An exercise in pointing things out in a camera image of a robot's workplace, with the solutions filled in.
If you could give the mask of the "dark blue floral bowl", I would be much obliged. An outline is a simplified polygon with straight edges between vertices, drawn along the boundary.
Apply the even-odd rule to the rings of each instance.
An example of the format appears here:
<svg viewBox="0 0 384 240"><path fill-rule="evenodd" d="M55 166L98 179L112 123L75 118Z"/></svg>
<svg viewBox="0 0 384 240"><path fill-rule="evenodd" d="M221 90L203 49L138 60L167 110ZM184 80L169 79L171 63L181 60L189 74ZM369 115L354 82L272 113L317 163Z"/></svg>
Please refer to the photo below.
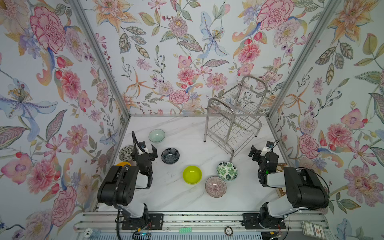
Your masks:
<svg viewBox="0 0 384 240"><path fill-rule="evenodd" d="M175 148L168 148L162 152L161 159L163 163L172 165L180 159L180 153Z"/></svg>

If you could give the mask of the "black white patterned bowl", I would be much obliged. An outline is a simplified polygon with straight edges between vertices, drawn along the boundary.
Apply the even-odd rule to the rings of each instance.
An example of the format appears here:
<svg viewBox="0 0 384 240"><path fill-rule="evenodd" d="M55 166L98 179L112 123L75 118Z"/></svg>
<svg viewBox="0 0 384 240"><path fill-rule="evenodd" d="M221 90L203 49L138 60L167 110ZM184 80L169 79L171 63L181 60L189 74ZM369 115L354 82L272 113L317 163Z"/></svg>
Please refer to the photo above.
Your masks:
<svg viewBox="0 0 384 240"><path fill-rule="evenodd" d="M135 147L133 145L128 145L123 147L119 151L119 159L121 162L135 162L133 158Z"/></svg>

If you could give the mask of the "silver wire dish rack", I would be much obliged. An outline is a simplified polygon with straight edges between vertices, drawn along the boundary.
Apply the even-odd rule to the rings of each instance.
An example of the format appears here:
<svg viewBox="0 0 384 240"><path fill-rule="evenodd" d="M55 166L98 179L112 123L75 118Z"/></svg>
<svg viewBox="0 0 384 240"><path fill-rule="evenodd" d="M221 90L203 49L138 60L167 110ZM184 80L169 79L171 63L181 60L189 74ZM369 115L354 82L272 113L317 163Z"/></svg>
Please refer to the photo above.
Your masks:
<svg viewBox="0 0 384 240"><path fill-rule="evenodd" d="M208 100L203 141L210 139L229 154L229 161L259 135L261 118L267 110L268 86L253 76L245 76L231 89Z"/></svg>

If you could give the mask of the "pink striped bowl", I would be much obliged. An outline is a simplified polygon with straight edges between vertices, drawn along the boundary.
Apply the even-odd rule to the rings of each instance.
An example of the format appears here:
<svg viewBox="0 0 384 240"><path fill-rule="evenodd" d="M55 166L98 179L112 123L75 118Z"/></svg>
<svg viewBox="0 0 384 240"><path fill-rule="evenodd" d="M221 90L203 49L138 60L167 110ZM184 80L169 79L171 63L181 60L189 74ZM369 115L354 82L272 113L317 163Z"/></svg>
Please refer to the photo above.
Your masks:
<svg viewBox="0 0 384 240"><path fill-rule="evenodd" d="M213 176L207 179L205 190L209 196L213 198L221 198L227 191L227 185L220 177Z"/></svg>

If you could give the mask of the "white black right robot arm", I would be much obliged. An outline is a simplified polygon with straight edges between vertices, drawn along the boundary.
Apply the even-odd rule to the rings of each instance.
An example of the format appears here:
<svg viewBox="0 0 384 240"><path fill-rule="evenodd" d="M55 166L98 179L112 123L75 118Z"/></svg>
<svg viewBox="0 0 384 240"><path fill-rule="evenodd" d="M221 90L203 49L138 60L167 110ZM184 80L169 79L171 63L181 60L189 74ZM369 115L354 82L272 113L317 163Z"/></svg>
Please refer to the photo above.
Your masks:
<svg viewBox="0 0 384 240"><path fill-rule="evenodd" d="M282 172L278 172L279 156L273 148L272 142L267 142L262 150L252 146L249 152L249 157L259 166L259 183L263 187L286 189L284 196L262 205L258 222L271 225L300 210L326 208L329 195L320 181L321 177L313 170L303 167L285 167Z"/></svg>

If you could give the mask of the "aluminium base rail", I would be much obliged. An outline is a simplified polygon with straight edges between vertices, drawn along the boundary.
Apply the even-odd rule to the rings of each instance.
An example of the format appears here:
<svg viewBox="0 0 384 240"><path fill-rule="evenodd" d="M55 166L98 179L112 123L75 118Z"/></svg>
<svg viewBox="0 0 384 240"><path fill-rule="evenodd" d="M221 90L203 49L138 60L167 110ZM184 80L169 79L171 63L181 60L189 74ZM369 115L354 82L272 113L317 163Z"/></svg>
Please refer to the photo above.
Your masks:
<svg viewBox="0 0 384 240"><path fill-rule="evenodd" d="M178 232L181 228L192 228L194 232L223 232L225 227L231 227L235 232L246 232L242 226L242 212L164 212L164 232ZM113 232L116 229L117 214L115 212L91 212L81 215L80 221L75 223L74 230L78 233L87 228ZM328 222L318 211L296 212L285 218L285 225L290 232L301 232L302 222L322 225L329 232Z"/></svg>

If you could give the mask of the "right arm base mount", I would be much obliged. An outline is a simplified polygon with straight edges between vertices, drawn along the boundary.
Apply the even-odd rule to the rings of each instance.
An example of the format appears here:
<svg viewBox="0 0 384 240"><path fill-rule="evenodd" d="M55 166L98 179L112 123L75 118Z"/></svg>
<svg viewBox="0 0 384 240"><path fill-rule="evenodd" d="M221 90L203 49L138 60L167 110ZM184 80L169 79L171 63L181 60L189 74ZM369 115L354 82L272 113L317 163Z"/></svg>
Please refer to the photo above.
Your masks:
<svg viewBox="0 0 384 240"><path fill-rule="evenodd" d="M246 230L284 230L287 228L284 219L273 218L269 215L260 217L259 213L244 213L242 217L241 224Z"/></svg>

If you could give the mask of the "green leaf pattern bowl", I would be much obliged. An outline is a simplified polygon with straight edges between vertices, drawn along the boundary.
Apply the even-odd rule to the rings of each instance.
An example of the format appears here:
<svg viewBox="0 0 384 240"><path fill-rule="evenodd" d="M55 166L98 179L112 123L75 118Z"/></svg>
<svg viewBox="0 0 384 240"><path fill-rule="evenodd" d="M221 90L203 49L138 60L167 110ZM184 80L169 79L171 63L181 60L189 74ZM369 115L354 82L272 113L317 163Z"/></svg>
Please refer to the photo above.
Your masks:
<svg viewBox="0 0 384 240"><path fill-rule="evenodd" d="M238 169L232 162L221 162L217 166L217 174L224 181L233 181L238 176Z"/></svg>

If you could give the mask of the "green connector block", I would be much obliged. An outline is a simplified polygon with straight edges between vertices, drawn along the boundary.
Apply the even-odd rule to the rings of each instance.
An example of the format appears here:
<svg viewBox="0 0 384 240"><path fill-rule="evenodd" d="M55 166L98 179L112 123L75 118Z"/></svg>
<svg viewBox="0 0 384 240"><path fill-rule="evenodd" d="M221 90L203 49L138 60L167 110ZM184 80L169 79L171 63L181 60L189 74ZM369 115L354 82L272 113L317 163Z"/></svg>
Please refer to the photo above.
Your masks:
<svg viewBox="0 0 384 240"><path fill-rule="evenodd" d="M179 233L180 234L187 234L187 233L191 233L192 232L192 228L191 227L188 227L188 228L180 228L179 229Z"/></svg>

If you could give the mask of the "lime green plastic bowl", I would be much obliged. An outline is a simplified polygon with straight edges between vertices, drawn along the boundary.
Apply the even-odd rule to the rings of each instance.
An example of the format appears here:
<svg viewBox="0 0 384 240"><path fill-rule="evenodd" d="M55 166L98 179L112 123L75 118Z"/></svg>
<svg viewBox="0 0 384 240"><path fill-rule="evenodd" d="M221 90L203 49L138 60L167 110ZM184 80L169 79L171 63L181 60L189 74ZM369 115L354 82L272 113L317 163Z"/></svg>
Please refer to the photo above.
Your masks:
<svg viewBox="0 0 384 240"><path fill-rule="evenodd" d="M201 169L197 166L188 166L183 171L183 179L189 185L198 184L203 178Z"/></svg>

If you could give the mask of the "pale green celadon bowl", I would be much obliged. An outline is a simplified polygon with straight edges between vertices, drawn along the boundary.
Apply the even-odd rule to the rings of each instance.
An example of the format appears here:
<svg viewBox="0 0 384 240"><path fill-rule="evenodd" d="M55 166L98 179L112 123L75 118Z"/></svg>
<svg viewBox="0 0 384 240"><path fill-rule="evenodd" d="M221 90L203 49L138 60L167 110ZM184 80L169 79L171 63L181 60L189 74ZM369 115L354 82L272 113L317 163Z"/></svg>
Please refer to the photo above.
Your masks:
<svg viewBox="0 0 384 240"><path fill-rule="evenodd" d="M155 129L149 133L149 140L153 143L160 143L166 137L165 131L161 129Z"/></svg>

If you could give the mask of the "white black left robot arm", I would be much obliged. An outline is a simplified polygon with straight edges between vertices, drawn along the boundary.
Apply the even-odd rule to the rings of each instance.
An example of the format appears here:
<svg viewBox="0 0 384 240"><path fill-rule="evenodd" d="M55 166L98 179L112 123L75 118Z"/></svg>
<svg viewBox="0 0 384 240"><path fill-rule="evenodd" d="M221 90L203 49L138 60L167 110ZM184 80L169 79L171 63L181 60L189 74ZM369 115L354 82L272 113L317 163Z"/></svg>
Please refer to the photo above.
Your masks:
<svg viewBox="0 0 384 240"><path fill-rule="evenodd" d="M112 166L99 187L97 199L99 203L114 207L126 218L142 219L148 211L145 203L135 200L135 190L149 189L153 181L152 162L158 157L155 146L152 152L147 148L141 150L143 142L135 146L133 161L135 166Z"/></svg>

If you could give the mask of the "printed label card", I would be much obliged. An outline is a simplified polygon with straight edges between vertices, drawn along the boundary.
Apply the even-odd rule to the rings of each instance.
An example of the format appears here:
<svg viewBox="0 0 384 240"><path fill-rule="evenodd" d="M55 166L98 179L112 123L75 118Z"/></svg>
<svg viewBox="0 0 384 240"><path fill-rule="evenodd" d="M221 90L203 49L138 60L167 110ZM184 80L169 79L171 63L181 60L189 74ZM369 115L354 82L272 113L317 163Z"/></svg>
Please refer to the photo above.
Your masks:
<svg viewBox="0 0 384 240"><path fill-rule="evenodd" d="M326 240L325 229L323 226L310 223L307 221L302 222L302 230L304 236L315 238L318 240Z"/></svg>

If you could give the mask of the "wooden checkerboard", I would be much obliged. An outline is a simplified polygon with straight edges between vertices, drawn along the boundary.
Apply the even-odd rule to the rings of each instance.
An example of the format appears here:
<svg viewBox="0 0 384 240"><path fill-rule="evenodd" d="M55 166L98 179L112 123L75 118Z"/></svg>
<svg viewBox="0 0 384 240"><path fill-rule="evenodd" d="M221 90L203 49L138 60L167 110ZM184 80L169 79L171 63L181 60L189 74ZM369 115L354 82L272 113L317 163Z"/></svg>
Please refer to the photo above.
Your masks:
<svg viewBox="0 0 384 240"><path fill-rule="evenodd" d="M283 197L283 196L285 196L287 194L285 187L284 188L277 188L276 192L277 192L279 198L281 198L281 197Z"/></svg>

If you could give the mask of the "yellow plastic bowl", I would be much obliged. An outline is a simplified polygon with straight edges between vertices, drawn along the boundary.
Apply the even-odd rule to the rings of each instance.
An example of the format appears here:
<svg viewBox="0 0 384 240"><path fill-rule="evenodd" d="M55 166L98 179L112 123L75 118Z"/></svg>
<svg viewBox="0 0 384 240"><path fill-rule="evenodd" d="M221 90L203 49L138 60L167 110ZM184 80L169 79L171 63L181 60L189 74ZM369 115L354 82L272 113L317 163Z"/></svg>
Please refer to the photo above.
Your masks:
<svg viewBox="0 0 384 240"><path fill-rule="evenodd" d="M124 167L124 166L131 166L131 164L129 162L120 162L118 164L116 164L117 166L120 166L120 167Z"/></svg>

